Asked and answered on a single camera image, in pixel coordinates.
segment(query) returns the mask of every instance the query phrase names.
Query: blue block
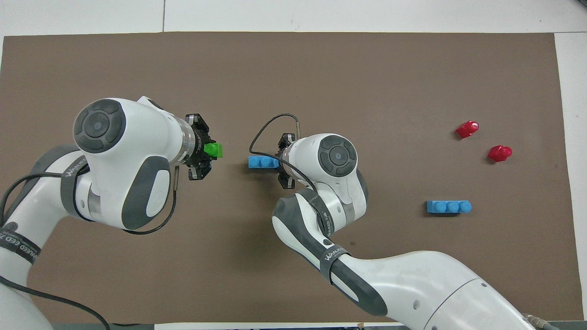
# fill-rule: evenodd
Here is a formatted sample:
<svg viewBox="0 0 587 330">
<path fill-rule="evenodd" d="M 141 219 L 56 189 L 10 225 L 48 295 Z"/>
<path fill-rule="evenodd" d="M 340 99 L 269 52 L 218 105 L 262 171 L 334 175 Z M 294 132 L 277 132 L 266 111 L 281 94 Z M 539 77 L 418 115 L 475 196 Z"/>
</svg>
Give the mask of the blue block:
<svg viewBox="0 0 587 330">
<path fill-rule="evenodd" d="M 426 201 L 428 213 L 469 213 L 472 205 L 468 200 L 429 200 Z"/>
<path fill-rule="evenodd" d="M 249 169 L 277 169 L 279 161 L 267 156 L 249 156 Z"/>
</svg>

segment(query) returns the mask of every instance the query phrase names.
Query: lego brick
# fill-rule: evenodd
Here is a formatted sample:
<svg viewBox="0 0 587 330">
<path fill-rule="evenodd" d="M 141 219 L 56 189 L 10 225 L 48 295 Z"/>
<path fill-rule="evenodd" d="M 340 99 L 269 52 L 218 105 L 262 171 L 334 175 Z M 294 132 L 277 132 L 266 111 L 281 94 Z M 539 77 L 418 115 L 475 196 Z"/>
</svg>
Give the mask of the lego brick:
<svg viewBox="0 0 587 330">
<path fill-rule="evenodd" d="M 469 213 L 472 206 L 468 200 L 429 200 L 426 201 L 428 213 Z"/>
<path fill-rule="evenodd" d="M 249 169 L 277 169 L 279 161 L 267 156 L 249 156 Z"/>
<path fill-rule="evenodd" d="M 493 159 L 494 162 L 504 161 L 512 155 L 512 149 L 510 147 L 504 147 L 501 144 L 491 148 L 487 157 Z"/>
<path fill-rule="evenodd" d="M 459 128 L 456 129 L 455 132 L 458 133 L 461 139 L 464 139 L 466 137 L 473 135 L 473 133 L 475 133 L 478 129 L 479 124 L 477 122 L 469 120 L 468 122 L 465 122 L 461 126 L 459 126 Z"/>
</svg>

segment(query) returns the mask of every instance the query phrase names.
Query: brown mat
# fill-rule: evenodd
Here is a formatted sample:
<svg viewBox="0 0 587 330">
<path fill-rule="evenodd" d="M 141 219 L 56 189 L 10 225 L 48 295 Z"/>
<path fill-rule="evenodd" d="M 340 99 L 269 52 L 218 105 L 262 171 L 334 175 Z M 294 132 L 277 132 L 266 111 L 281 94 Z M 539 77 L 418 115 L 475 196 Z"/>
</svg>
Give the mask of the brown mat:
<svg viewBox="0 0 587 330">
<path fill-rule="evenodd" d="M 182 169 L 176 215 L 156 234 L 61 221 L 33 288 L 110 322 L 388 321 L 330 287 L 273 231 L 273 207 L 291 191 L 248 170 L 247 148 L 271 116 L 292 112 L 303 135 L 340 133 L 358 150 L 369 208 L 333 236 L 355 257 L 442 251 L 520 311 L 582 319 L 552 34 L 15 36 L 4 48 L 2 189 L 72 143 L 78 112 L 102 97 L 200 112 L 225 146 L 206 180 L 189 182 Z M 467 120 L 481 128 L 460 140 L 453 131 Z M 293 130 L 277 121 L 257 149 L 275 151 Z M 491 164 L 498 144 L 514 154 Z M 468 199 L 473 212 L 429 216 L 431 199 Z M 35 303 L 52 322 L 95 322 Z"/>
</svg>

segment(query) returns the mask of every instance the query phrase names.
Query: red block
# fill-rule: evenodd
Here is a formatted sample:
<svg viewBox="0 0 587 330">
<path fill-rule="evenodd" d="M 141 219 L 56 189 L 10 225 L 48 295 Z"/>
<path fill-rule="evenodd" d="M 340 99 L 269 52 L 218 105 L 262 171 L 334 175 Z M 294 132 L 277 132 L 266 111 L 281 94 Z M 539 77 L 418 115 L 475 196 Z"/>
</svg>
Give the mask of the red block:
<svg viewBox="0 0 587 330">
<path fill-rule="evenodd" d="M 462 124 L 458 129 L 456 129 L 455 132 L 457 132 L 458 135 L 461 136 L 461 139 L 464 139 L 466 137 L 473 135 L 473 133 L 475 133 L 478 129 L 479 124 L 477 122 L 469 120 L 468 122 Z"/>
<path fill-rule="evenodd" d="M 511 155 L 512 155 L 512 148 L 504 147 L 500 144 L 499 146 L 495 146 L 495 147 L 491 148 L 491 150 L 489 151 L 489 154 L 487 154 L 487 157 L 498 162 L 498 161 L 506 160 Z"/>
</svg>

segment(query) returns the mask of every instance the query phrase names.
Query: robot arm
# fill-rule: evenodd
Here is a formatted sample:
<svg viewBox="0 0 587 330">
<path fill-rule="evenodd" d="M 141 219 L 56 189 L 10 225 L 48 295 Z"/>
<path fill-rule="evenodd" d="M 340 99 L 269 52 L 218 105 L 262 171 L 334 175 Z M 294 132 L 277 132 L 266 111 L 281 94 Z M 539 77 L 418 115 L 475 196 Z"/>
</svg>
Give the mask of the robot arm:
<svg viewBox="0 0 587 330">
<path fill-rule="evenodd" d="M 189 179 L 201 180 L 222 157 L 208 132 L 200 115 L 177 118 L 144 96 L 85 107 L 74 124 L 77 145 L 43 155 L 31 173 L 53 177 L 28 180 L 0 221 L 0 305 L 6 307 L 0 309 L 0 328 L 51 329 L 30 297 L 16 289 L 27 289 L 28 272 L 59 220 L 71 215 L 127 231 L 144 226 L 165 205 L 172 167 L 185 164 Z"/>
<path fill-rule="evenodd" d="M 69 213 L 123 229 L 149 223 L 166 203 L 172 167 L 186 163 L 194 180 L 211 169 L 208 126 L 198 114 L 186 120 L 144 96 L 86 106 L 73 133 L 91 171 L 79 178 Z"/>
<path fill-rule="evenodd" d="M 496 290 L 446 254 L 418 251 L 362 260 L 330 240 L 366 209 L 368 192 L 350 141 L 317 134 L 281 154 L 317 191 L 305 188 L 278 201 L 272 217 L 277 235 L 363 310 L 413 330 L 533 329 Z M 295 170 L 286 171 L 307 184 Z"/>
</svg>

